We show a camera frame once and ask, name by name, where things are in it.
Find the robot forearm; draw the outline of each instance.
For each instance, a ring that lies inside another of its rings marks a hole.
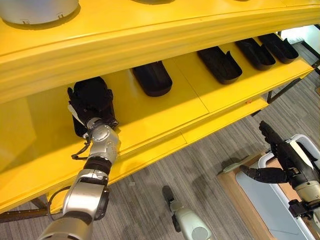
[[[63,217],[52,222],[38,240],[90,240],[93,221],[106,213],[107,184],[117,158],[119,138],[98,118],[88,122],[88,129],[92,140],[90,154],[64,199]]]

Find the gray carpet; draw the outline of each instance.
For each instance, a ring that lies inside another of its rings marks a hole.
[[[295,47],[310,64],[315,62],[303,46]],[[315,92],[319,85],[319,75],[312,72],[256,116],[248,116],[111,185],[107,212],[94,223],[93,239],[182,240],[162,197],[164,185],[170,185],[176,198],[208,223],[216,239],[253,239],[216,176],[225,166],[268,147],[258,129],[261,120],[284,138],[305,134],[320,147],[320,96]],[[30,206],[27,203],[18,209]],[[1,223],[0,239],[34,240],[49,223],[47,217]]]

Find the black plastic tray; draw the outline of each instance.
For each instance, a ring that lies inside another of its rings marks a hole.
[[[258,70],[268,70],[276,63],[274,57],[267,50],[265,45],[260,46],[253,38],[236,41],[249,62]]]
[[[282,41],[275,33],[259,36],[259,39],[284,64],[289,64],[295,60],[299,54],[288,39]]]
[[[203,63],[221,84],[232,84],[242,74],[242,70],[231,56],[218,46],[197,52]]]
[[[173,84],[162,61],[134,67],[132,72],[145,94],[150,97],[166,94]]]

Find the white container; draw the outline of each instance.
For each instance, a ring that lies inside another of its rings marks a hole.
[[[320,151],[305,135],[296,134],[287,142],[301,143],[313,157],[318,159],[316,165],[320,166]],[[274,155],[269,152],[262,156],[251,168],[266,168],[267,161]],[[256,211],[265,222],[270,233],[278,240],[314,240],[314,236],[299,217],[294,218],[289,212],[289,200],[278,184],[262,183],[245,175],[237,173],[236,181],[242,187]]]
[[[78,3],[78,0],[0,0],[0,17],[14,24],[43,24],[68,16]]]

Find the yellow shelf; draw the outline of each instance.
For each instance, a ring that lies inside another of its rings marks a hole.
[[[255,37],[255,40],[262,44],[258,38]],[[224,53],[230,51],[242,69],[242,75],[232,84],[220,84],[196,52],[174,58],[177,67],[210,113],[222,111],[249,98],[262,95],[313,70],[298,57],[290,64],[282,64],[275,58],[275,65],[266,71],[260,71],[252,67],[234,42],[219,47]]]
[[[155,144],[148,145],[145,148],[140,148],[133,155],[117,160],[115,165],[111,168],[109,183],[112,184],[129,174],[133,174],[179,149],[185,148],[189,144],[267,106],[268,104],[266,101],[262,98],[257,98],[251,103],[243,103],[229,111],[224,111],[223,114],[209,116],[205,120],[188,127],[186,130],[177,132],[176,134],[166,139],[162,139]],[[49,199],[57,190],[72,184],[73,180],[74,179],[72,178],[57,186],[49,192],[47,198]],[[54,198],[51,205],[52,213],[56,213],[62,208],[66,193],[67,191],[63,191]]]
[[[160,97],[147,96],[131,69],[102,76],[114,95],[121,154],[162,138],[168,131],[208,113],[174,61],[164,60],[163,65],[173,85]]]
[[[190,59],[194,60],[182,56],[163,61],[173,85],[161,97],[146,96],[130,70],[102,76],[114,93],[115,115],[120,122],[116,131],[121,146],[111,182],[265,107],[264,101],[255,100],[260,94],[313,70],[297,59],[255,72],[239,55],[236,60],[250,80],[241,78],[226,86]],[[181,68],[183,64],[192,65],[199,85],[207,85],[206,94],[199,92],[193,77]],[[69,184],[83,167],[84,161],[70,157],[83,146],[83,140],[74,134],[67,110],[68,86],[72,84],[0,104],[4,116],[0,132],[6,136],[0,138],[0,212]]]
[[[320,0],[80,0],[65,23],[0,22],[0,103],[236,40],[320,22]]]

